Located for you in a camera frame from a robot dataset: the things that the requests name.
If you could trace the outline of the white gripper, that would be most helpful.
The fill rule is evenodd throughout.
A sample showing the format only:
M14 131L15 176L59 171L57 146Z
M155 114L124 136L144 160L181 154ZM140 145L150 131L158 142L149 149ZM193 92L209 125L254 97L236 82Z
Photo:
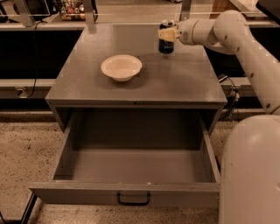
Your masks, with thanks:
M157 35L167 42L175 42L179 39L184 45L194 46L193 30L197 22L197 19L187 19L179 22L171 21L171 27L158 30Z

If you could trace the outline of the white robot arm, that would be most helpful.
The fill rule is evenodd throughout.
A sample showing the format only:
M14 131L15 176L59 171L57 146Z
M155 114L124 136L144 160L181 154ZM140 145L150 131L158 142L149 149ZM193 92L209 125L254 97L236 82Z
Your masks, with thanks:
M219 224L280 224L280 62L236 10L177 22L158 37L226 49L240 62L264 113L238 122L224 144Z

